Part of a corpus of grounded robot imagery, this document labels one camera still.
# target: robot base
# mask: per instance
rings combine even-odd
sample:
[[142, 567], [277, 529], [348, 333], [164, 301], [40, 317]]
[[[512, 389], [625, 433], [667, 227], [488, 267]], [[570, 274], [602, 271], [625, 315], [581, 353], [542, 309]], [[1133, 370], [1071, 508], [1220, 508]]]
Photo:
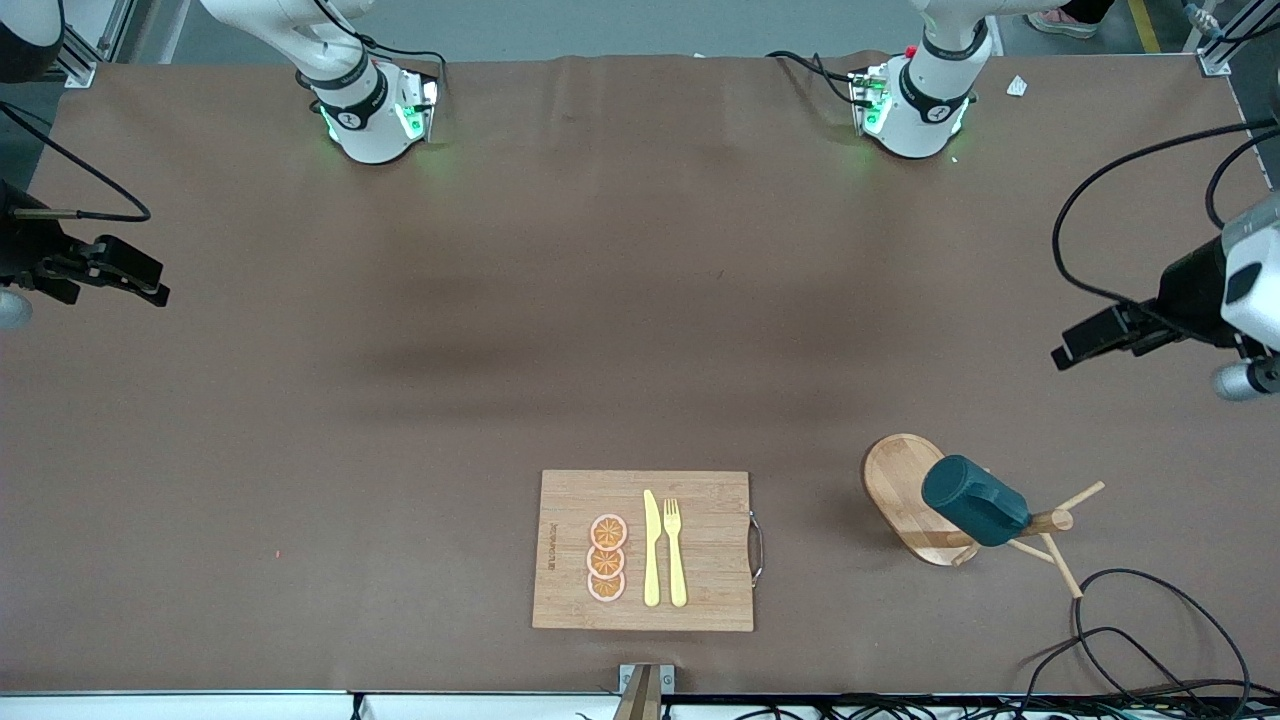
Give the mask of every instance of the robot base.
[[943, 122], [925, 122], [920, 111], [902, 97], [899, 77], [908, 61], [905, 56], [897, 56], [850, 79], [852, 97], [872, 104], [870, 108], [854, 106], [854, 127], [859, 133], [874, 137], [895, 155], [928, 158], [941, 151], [951, 136], [960, 132], [969, 100]]

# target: wire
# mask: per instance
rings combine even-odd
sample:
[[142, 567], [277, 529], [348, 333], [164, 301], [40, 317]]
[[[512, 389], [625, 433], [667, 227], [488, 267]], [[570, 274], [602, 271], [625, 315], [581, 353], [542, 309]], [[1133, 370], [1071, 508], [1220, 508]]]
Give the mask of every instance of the wire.
[[849, 70], [849, 73], [846, 73], [846, 74], [833, 73], [833, 72], [828, 70], [826, 65], [823, 65], [822, 58], [817, 53], [814, 53], [813, 58], [809, 59], [809, 60], [805, 60], [804, 58], [801, 58], [800, 55], [796, 55], [795, 53], [791, 53], [790, 50], [776, 50], [776, 51], [769, 53], [768, 55], [765, 55], [765, 58], [780, 58], [780, 59], [783, 59], [783, 60], [791, 60], [794, 63], [797, 63], [800, 67], [803, 67], [804, 69], [809, 70], [810, 73], [820, 76], [823, 79], [826, 79], [827, 81], [827, 87], [829, 87], [831, 91], [836, 94], [836, 97], [840, 97], [845, 102], [849, 102], [850, 105], [854, 105], [854, 106], [858, 106], [858, 108], [870, 108], [872, 106], [872, 104], [869, 101], [867, 101], [867, 100], [856, 100], [854, 97], [850, 97], [849, 95], [845, 95], [836, 86], [836, 81], [837, 79], [840, 82], [849, 82], [849, 73], [865, 72], [867, 68], [856, 68], [856, 69]]
[[122, 197], [124, 197], [125, 200], [128, 200], [134, 208], [138, 209], [138, 214], [137, 215], [120, 215], [120, 214], [116, 214], [116, 213], [95, 213], [95, 211], [90, 211], [90, 210], [74, 210], [76, 219], [78, 219], [78, 220], [110, 220], [110, 222], [116, 222], [116, 223], [143, 223], [143, 222], [151, 219], [151, 210], [147, 209], [147, 206], [143, 205], [141, 200], [138, 200], [137, 197], [134, 197], [132, 192], [129, 192], [128, 190], [124, 190], [124, 186], [122, 186], [120, 183], [115, 182], [114, 179], [106, 177], [106, 174], [104, 174], [101, 170], [99, 170], [93, 165], [90, 165], [84, 160], [81, 160], [78, 155], [76, 155], [70, 150], [67, 150], [65, 147], [63, 147], [58, 142], [54, 142], [47, 135], [45, 135], [45, 133], [40, 132], [38, 129], [36, 129], [35, 127], [32, 127], [31, 123], [28, 123], [27, 120], [22, 119], [22, 117], [18, 115], [18, 113], [15, 111], [15, 108], [13, 105], [10, 105], [9, 102], [5, 102], [5, 101], [0, 100], [0, 113], [4, 113], [5, 115], [8, 115], [9, 119], [13, 120], [13, 122], [15, 122], [15, 123], [18, 123], [18, 126], [22, 127], [22, 129], [24, 129], [24, 131], [29, 132], [31, 135], [36, 136], [37, 140], [40, 140], [41, 142], [44, 142], [49, 147], [52, 147], [54, 150], [56, 150], [59, 155], [61, 155], [63, 158], [67, 158], [68, 160], [70, 160], [76, 165], [78, 165], [82, 170], [84, 170], [88, 174], [93, 176], [95, 178], [102, 181], [102, 183], [105, 183], [108, 187], [110, 187], [115, 192], [120, 193]]
[[1052, 246], [1052, 250], [1053, 250], [1053, 264], [1057, 266], [1059, 274], [1062, 275], [1062, 279], [1065, 279], [1066, 282], [1071, 283], [1076, 288], [1083, 290], [1084, 292], [1088, 292], [1088, 293], [1092, 293], [1092, 295], [1097, 295], [1098, 297], [1105, 297], [1107, 300], [1111, 300], [1112, 302], [1119, 302], [1121, 305], [1126, 305], [1130, 311], [1144, 314], [1148, 318], [1151, 318], [1152, 320], [1156, 320], [1157, 323], [1165, 325], [1166, 328], [1169, 328], [1170, 331], [1172, 331], [1175, 333], [1183, 334], [1183, 336], [1189, 337], [1192, 340], [1206, 342], [1208, 345], [1215, 345], [1212, 340], [1210, 340], [1210, 338], [1207, 338], [1207, 337], [1204, 337], [1204, 336], [1202, 336], [1202, 334], [1199, 334], [1197, 332], [1193, 332], [1189, 328], [1184, 328], [1180, 324], [1174, 323], [1169, 318], [1165, 318], [1164, 315], [1161, 315], [1158, 313], [1153, 313], [1153, 311], [1151, 311], [1148, 309], [1143, 309], [1137, 300], [1134, 300], [1134, 299], [1132, 299], [1129, 296], [1125, 296], [1125, 295], [1121, 295], [1119, 292], [1098, 287], [1096, 284], [1087, 283], [1087, 282], [1076, 278], [1074, 274], [1071, 274], [1071, 272], [1066, 269], [1066, 263], [1062, 260], [1062, 225], [1064, 225], [1064, 223], [1066, 223], [1066, 217], [1068, 217], [1068, 214], [1070, 214], [1071, 208], [1075, 206], [1076, 200], [1079, 200], [1080, 196], [1084, 195], [1084, 191], [1087, 191], [1093, 183], [1096, 183], [1097, 181], [1100, 181], [1107, 173], [1110, 173], [1111, 170], [1114, 170], [1114, 169], [1116, 169], [1116, 168], [1119, 168], [1121, 165], [1125, 165], [1125, 164], [1132, 163], [1133, 160], [1138, 160], [1140, 158], [1146, 158], [1147, 155], [1153, 155], [1153, 154], [1160, 152], [1162, 150], [1169, 150], [1170, 147], [1176, 147], [1179, 145], [1187, 145], [1188, 142], [1196, 142], [1197, 140], [1206, 140], [1206, 138], [1210, 138], [1210, 137], [1217, 137], [1220, 135], [1229, 135], [1229, 133], [1240, 132], [1240, 131], [1262, 129], [1262, 128], [1272, 127], [1275, 124], [1276, 124], [1275, 120], [1254, 120], [1254, 122], [1248, 122], [1248, 123], [1235, 123], [1235, 124], [1230, 124], [1230, 126], [1221, 126], [1221, 127], [1216, 127], [1216, 128], [1211, 128], [1211, 129], [1203, 129], [1203, 131], [1199, 131], [1199, 132], [1181, 135], [1181, 136], [1166, 140], [1164, 142], [1157, 142], [1155, 145], [1148, 145], [1147, 147], [1143, 147], [1140, 150], [1135, 150], [1133, 152], [1129, 152], [1128, 155], [1117, 158], [1117, 159], [1107, 163], [1106, 165], [1103, 165], [1098, 170], [1096, 170], [1092, 176], [1089, 176], [1088, 178], [1085, 178], [1084, 182], [1082, 182], [1079, 186], [1076, 186], [1076, 188], [1074, 191], [1071, 191], [1071, 195], [1066, 199], [1066, 202], [1062, 204], [1062, 209], [1059, 211], [1057, 219], [1053, 222], [1053, 234], [1052, 234], [1052, 238], [1051, 238], [1051, 246]]
[[36, 120], [37, 123], [45, 126], [46, 128], [51, 129], [54, 127], [52, 120], [46, 120], [45, 118], [42, 118], [42, 117], [32, 113], [31, 110], [27, 110], [26, 108], [19, 108], [19, 106], [17, 106], [17, 105], [14, 105], [12, 102], [6, 102], [6, 105], [9, 105], [9, 109], [12, 109], [12, 110], [14, 110], [17, 113], [22, 113], [23, 115], [27, 115], [28, 118]]
[[1226, 174], [1226, 169], [1231, 167], [1231, 163], [1249, 151], [1249, 149], [1262, 145], [1263, 142], [1271, 140], [1272, 137], [1280, 137], [1280, 128], [1270, 129], [1262, 135], [1251, 137], [1248, 141], [1243, 142], [1239, 147], [1228, 155], [1222, 164], [1213, 170], [1213, 177], [1210, 178], [1208, 186], [1204, 188], [1204, 213], [1208, 215], [1208, 220], [1213, 223], [1217, 229], [1226, 227], [1222, 222], [1222, 217], [1217, 214], [1217, 186], [1222, 182], [1222, 176]]
[[756, 710], [754, 712], [748, 712], [746, 715], [739, 715], [733, 720], [750, 720], [751, 717], [763, 717], [765, 715], [772, 715], [774, 720], [782, 720], [783, 717], [787, 717], [788, 720], [804, 720], [804, 717], [800, 717], [795, 712], [791, 712], [790, 710], [782, 710], [781, 707], [778, 707], [776, 705], [771, 705], [771, 706], [765, 707], [764, 710]]
[[325, 0], [311, 0], [311, 1], [315, 3], [316, 8], [320, 8], [320, 12], [324, 13], [324, 15], [329, 18], [329, 22], [337, 26], [338, 29], [349, 35], [351, 37], [355, 37], [356, 40], [360, 41], [361, 45], [364, 45], [369, 50], [383, 50], [385, 53], [390, 53], [392, 55], [406, 55], [410, 58], [421, 58], [421, 56], [435, 58], [436, 60], [440, 61], [440, 74], [442, 76], [444, 74], [444, 65], [448, 64], [448, 61], [444, 59], [444, 55], [440, 55], [434, 50], [399, 50], [396, 47], [390, 47], [389, 45], [383, 45], [381, 42], [374, 40], [372, 36], [365, 35], [362, 32], [356, 32], [355, 28], [348, 27], [347, 23], [342, 20], [342, 18], [339, 18], [333, 10], [329, 9], [329, 6], [325, 4]]
[[[1073, 632], [1073, 637], [1070, 639], [1068, 639], [1066, 642], [1059, 644], [1056, 648], [1053, 648], [1052, 652], [1050, 652], [1047, 656], [1044, 656], [1044, 659], [1041, 660], [1036, 665], [1036, 669], [1032, 671], [1030, 682], [1027, 685], [1027, 692], [1023, 694], [1020, 702], [1016, 706], [1012, 707], [1015, 717], [1019, 717], [1019, 719], [1023, 717], [1028, 708], [1030, 708], [1033, 705], [1038, 705], [1037, 703], [1038, 698], [1034, 698], [1034, 692], [1036, 692], [1036, 685], [1039, 682], [1041, 674], [1044, 671], [1046, 667], [1048, 667], [1048, 665], [1051, 662], [1053, 662], [1053, 660], [1056, 660], [1062, 653], [1065, 653], [1068, 650], [1071, 650], [1075, 646], [1080, 646], [1080, 648], [1084, 650], [1084, 653], [1088, 657], [1089, 664], [1093, 666], [1093, 669], [1097, 670], [1098, 674], [1101, 674], [1107, 680], [1107, 683], [1110, 683], [1120, 693], [1119, 696], [1097, 696], [1097, 697], [1093, 697], [1093, 698], [1085, 698], [1085, 700], [1083, 700], [1082, 702], [1078, 702], [1078, 703], [1071, 703], [1073, 706], [1075, 706], [1075, 707], [1073, 707], [1073, 710], [1076, 710], [1076, 711], [1080, 708], [1080, 706], [1093, 706], [1094, 710], [1101, 711], [1101, 715], [1106, 715], [1106, 716], [1111, 716], [1111, 717], [1128, 719], [1129, 716], [1126, 714], [1124, 714], [1119, 708], [1112, 707], [1110, 705], [1110, 703], [1114, 702], [1116, 705], [1129, 705], [1130, 707], [1135, 707], [1135, 708], [1139, 708], [1139, 710], [1147, 710], [1147, 711], [1152, 711], [1152, 712], [1158, 712], [1160, 715], [1164, 715], [1164, 716], [1167, 716], [1167, 717], [1176, 717], [1176, 719], [1180, 719], [1180, 720], [1187, 720], [1188, 716], [1196, 717], [1196, 719], [1206, 719], [1206, 720], [1210, 720], [1210, 719], [1212, 719], [1212, 720], [1240, 720], [1242, 717], [1248, 716], [1248, 714], [1245, 714], [1244, 711], [1248, 707], [1251, 694], [1252, 694], [1252, 692], [1254, 689], [1260, 689], [1262, 692], [1266, 692], [1267, 694], [1274, 694], [1275, 693], [1275, 691], [1272, 691], [1271, 688], [1266, 688], [1265, 685], [1257, 685], [1257, 684], [1254, 684], [1252, 682], [1251, 674], [1249, 674], [1249, 666], [1248, 666], [1248, 662], [1245, 662], [1245, 660], [1244, 660], [1244, 655], [1240, 652], [1240, 648], [1235, 643], [1235, 639], [1231, 638], [1230, 633], [1228, 633], [1226, 628], [1222, 626], [1222, 624], [1217, 620], [1217, 618], [1215, 618], [1208, 610], [1204, 609], [1204, 606], [1202, 606], [1193, 597], [1190, 597], [1189, 594], [1187, 594], [1187, 592], [1184, 592], [1181, 588], [1174, 585], [1172, 583], [1170, 583], [1167, 580], [1164, 580], [1161, 578], [1157, 578], [1155, 575], [1151, 575], [1148, 573], [1143, 573], [1140, 570], [1130, 570], [1128, 568], [1112, 568], [1110, 570], [1101, 570], [1101, 571], [1094, 573], [1094, 574], [1089, 575], [1088, 578], [1085, 578], [1084, 582], [1080, 583], [1080, 591], [1087, 594], [1088, 588], [1091, 585], [1093, 585], [1101, 578], [1105, 578], [1105, 577], [1108, 577], [1108, 575], [1130, 575], [1130, 577], [1135, 577], [1135, 578], [1139, 578], [1139, 579], [1155, 583], [1155, 584], [1160, 585], [1161, 588], [1169, 591], [1170, 593], [1178, 596], [1178, 598], [1181, 600], [1183, 602], [1185, 602], [1187, 605], [1190, 605], [1202, 618], [1204, 618], [1206, 620], [1208, 620], [1208, 623], [1213, 626], [1213, 629], [1217, 630], [1219, 635], [1226, 642], [1228, 647], [1230, 647], [1231, 653], [1235, 656], [1235, 660], [1236, 660], [1236, 662], [1240, 666], [1240, 679], [1239, 680], [1235, 680], [1235, 679], [1231, 679], [1231, 680], [1204, 679], [1204, 680], [1192, 680], [1192, 682], [1183, 682], [1183, 680], [1178, 679], [1178, 676], [1174, 675], [1174, 673], [1167, 666], [1165, 666], [1149, 650], [1147, 650], [1140, 642], [1138, 642], [1129, 633], [1126, 633], [1126, 632], [1124, 632], [1124, 630], [1121, 630], [1119, 628], [1110, 626], [1110, 625], [1084, 629], [1084, 621], [1083, 621], [1083, 618], [1082, 618], [1084, 601], [1083, 601], [1083, 597], [1082, 597], [1082, 598], [1075, 600], [1073, 602], [1073, 615], [1071, 615], [1071, 625], [1073, 625], [1071, 632]], [[1103, 633], [1119, 635], [1121, 639], [1124, 639], [1130, 646], [1133, 646], [1135, 650], [1138, 650], [1138, 652], [1140, 652], [1142, 656], [1153, 667], [1156, 667], [1160, 671], [1161, 675], [1164, 675], [1170, 682], [1170, 684], [1165, 685], [1165, 687], [1162, 687], [1160, 689], [1140, 691], [1140, 692], [1133, 692], [1133, 691], [1129, 691], [1129, 689], [1124, 688], [1111, 675], [1111, 673], [1102, 665], [1102, 662], [1098, 660], [1097, 655], [1093, 652], [1093, 648], [1089, 644], [1089, 638], [1100, 635], [1100, 634], [1103, 634]], [[1196, 693], [1193, 692], [1193, 691], [1197, 691], [1197, 689], [1210, 688], [1210, 687], [1239, 687], [1240, 688], [1240, 698], [1235, 703], [1235, 707], [1234, 707], [1234, 710], [1230, 714], [1222, 714], [1222, 712], [1215, 711], [1210, 705], [1207, 705], [1203, 700], [1201, 700], [1199, 697], [1197, 697]], [[1194, 708], [1183, 705], [1183, 706], [1179, 706], [1176, 711], [1167, 710], [1167, 707], [1171, 707], [1175, 703], [1184, 702], [1184, 701], [1180, 701], [1180, 698], [1169, 698], [1169, 697], [1165, 697], [1167, 694], [1185, 694], [1185, 696], [1188, 696], [1190, 698], [1190, 701], [1193, 701]], [[995, 708], [992, 711], [987, 711], [987, 715], [996, 715], [996, 714], [1002, 712], [1005, 710], [1006, 708], [997, 707], [997, 708]], [[1271, 710], [1271, 711], [1267, 711], [1267, 714], [1274, 715], [1275, 711]], [[978, 720], [982, 716], [983, 716], [983, 714], [973, 715], [973, 716], [969, 716], [968, 720]]]
[[849, 76], [842, 76], [840, 73], [833, 73], [831, 70], [827, 70], [826, 68], [819, 69], [818, 65], [815, 65], [812, 60], [806, 60], [806, 59], [801, 58], [800, 55], [796, 55], [795, 53], [791, 53], [790, 50], [774, 50], [773, 53], [769, 53], [768, 55], [765, 55], [765, 58], [781, 58], [783, 60], [791, 60], [792, 63], [796, 63], [797, 65], [803, 67], [804, 69], [809, 70], [810, 73], [814, 73], [814, 74], [826, 74], [831, 79], [838, 79], [838, 81], [845, 81], [845, 82], [849, 81]]
[[[1100, 570], [1100, 571], [1089, 575], [1088, 578], [1084, 579], [1083, 583], [1080, 583], [1080, 592], [1084, 592], [1094, 582], [1097, 582], [1098, 579], [1105, 578], [1107, 575], [1130, 575], [1130, 577], [1134, 577], [1134, 578], [1140, 578], [1140, 579], [1147, 580], [1149, 583], [1155, 583], [1155, 584], [1165, 588], [1166, 591], [1174, 593], [1175, 596], [1178, 596], [1179, 600], [1181, 600], [1187, 605], [1190, 605], [1192, 607], [1194, 607], [1196, 611], [1202, 618], [1204, 618], [1206, 620], [1208, 620], [1208, 623], [1211, 625], [1213, 625], [1213, 629], [1217, 630], [1217, 634], [1221, 635], [1221, 638], [1226, 642], [1226, 646], [1231, 648], [1231, 653], [1235, 656], [1235, 661], [1240, 666], [1240, 683], [1242, 683], [1240, 684], [1240, 701], [1239, 701], [1239, 703], [1236, 703], [1235, 710], [1231, 712], [1231, 715], [1228, 716], [1228, 720], [1239, 720], [1240, 715], [1244, 714], [1244, 710], [1249, 705], [1249, 694], [1251, 694], [1251, 692], [1253, 689], [1252, 688], [1251, 676], [1249, 676], [1249, 664], [1245, 662], [1244, 653], [1240, 652], [1240, 646], [1235, 644], [1235, 639], [1231, 638], [1231, 634], [1226, 632], [1226, 628], [1222, 626], [1222, 624], [1217, 620], [1217, 618], [1215, 618], [1212, 612], [1210, 612], [1208, 610], [1206, 610], [1203, 605], [1201, 605], [1199, 602], [1197, 602], [1196, 598], [1193, 598], [1192, 596], [1187, 594], [1181, 588], [1179, 588], [1178, 585], [1170, 583], [1169, 580], [1164, 580], [1161, 578], [1157, 578], [1157, 577], [1155, 577], [1155, 575], [1152, 575], [1149, 573], [1143, 573], [1140, 570], [1130, 570], [1128, 568], [1112, 568], [1110, 570]], [[1080, 600], [1076, 600], [1074, 602], [1073, 621], [1075, 623], [1076, 637], [1080, 638], [1080, 647], [1084, 650], [1084, 653], [1089, 657], [1089, 664], [1093, 665], [1093, 667], [1098, 671], [1098, 674], [1101, 674], [1103, 678], [1106, 678], [1106, 680], [1108, 683], [1111, 683], [1111, 685], [1115, 687], [1117, 691], [1120, 691], [1125, 697], [1129, 697], [1129, 698], [1132, 698], [1134, 701], [1138, 701], [1138, 698], [1135, 696], [1133, 696], [1133, 693], [1125, 691], [1119, 683], [1116, 683], [1116, 680], [1111, 676], [1111, 674], [1107, 673], [1107, 670], [1098, 661], [1097, 656], [1093, 655], [1093, 648], [1089, 647], [1089, 643], [1087, 641], [1087, 635], [1080, 632], [1082, 628], [1084, 626], [1084, 623], [1080, 619], [1082, 605], [1083, 603], [1080, 602]], [[1137, 646], [1139, 650], [1143, 651], [1143, 655], [1147, 655], [1147, 657], [1151, 659], [1155, 662], [1155, 659], [1151, 656], [1151, 653], [1148, 653], [1146, 651], [1146, 648], [1142, 648], [1142, 646], [1137, 641], [1133, 641], [1132, 638], [1129, 638], [1129, 639], [1130, 639], [1130, 642], [1134, 646]], [[1164, 667], [1161, 667], [1161, 671], [1165, 673], [1166, 675], [1169, 675], [1167, 671], [1165, 671]], [[1180, 684], [1180, 685], [1185, 687], [1185, 683], [1175, 683], [1175, 684]]]

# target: metal bracket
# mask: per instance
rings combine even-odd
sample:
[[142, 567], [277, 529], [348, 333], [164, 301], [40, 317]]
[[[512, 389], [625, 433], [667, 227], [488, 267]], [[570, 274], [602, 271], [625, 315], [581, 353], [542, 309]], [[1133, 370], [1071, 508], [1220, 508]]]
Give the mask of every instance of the metal bracket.
[[[618, 692], [623, 693], [627, 689], [627, 683], [631, 680], [631, 675], [635, 675], [639, 662], [631, 665], [618, 665]], [[662, 687], [662, 692], [673, 693], [676, 692], [676, 666], [675, 665], [654, 665], [658, 670], [658, 682]]]
[[63, 49], [58, 53], [58, 68], [67, 73], [68, 88], [83, 90], [93, 85], [93, 74], [102, 56], [70, 27], [65, 28]]
[[1196, 50], [1196, 61], [1201, 65], [1201, 74], [1204, 77], [1229, 77], [1231, 74], [1231, 64], [1222, 63], [1220, 65], [1213, 65], [1204, 56], [1204, 49], [1199, 47]]

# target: brown table mat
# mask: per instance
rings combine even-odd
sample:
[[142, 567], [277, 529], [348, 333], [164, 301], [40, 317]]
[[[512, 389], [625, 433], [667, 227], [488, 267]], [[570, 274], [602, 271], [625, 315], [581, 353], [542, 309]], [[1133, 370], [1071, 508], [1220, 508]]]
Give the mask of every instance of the brown table mat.
[[[645, 660], [696, 692], [1024, 688], [1068, 634], [1061, 580], [913, 559], [858, 477], [895, 432], [1037, 506], [1105, 479], [1060, 543], [1076, 571], [1181, 584], [1275, 680], [1275, 406], [1215, 400], [1230, 356], [1204, 347], [1048, 356], [1103, 306], [1052, 269], [1070, 188], [1239, 117], [1193, 59], [996, 59], [923, 161], [773, 60], [564, 58], [451, 68], [452, 143], [360, 167], [292, 76], [109, 65], [63, 101], [55, 136], [155, 210], [68, 228], [161, 259], [173, 302], [36, 299], [3, 338], [4, 689], [588, 691]], [[1091, 191], [1071, 265], [1152, 293], [1213, 234], [1239, 140]], [[123, 208], [49, 154], [33, 191]], [[1263, 192], [1242, 160], [1222, 213]], [[756, 630], [531, 629], [545, 468], [750, 471]], [[1235, 671], [1153, 592], [1100, 585], [1085, 615], [1184, 676]], [[1075, 659], [1041, 688], [1105, 689]]]

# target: yellow fork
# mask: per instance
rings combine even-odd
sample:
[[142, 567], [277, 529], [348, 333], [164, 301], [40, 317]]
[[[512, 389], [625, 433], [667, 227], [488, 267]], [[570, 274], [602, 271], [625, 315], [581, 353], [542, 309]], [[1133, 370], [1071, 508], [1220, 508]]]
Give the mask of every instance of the yellow fork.
[[685, 588], [685, 562], [680, 559], [680, 502], [673, 497], [662, 501], [662, 529], [671, 538], [671, 603], [684, 607], [689, 591]]

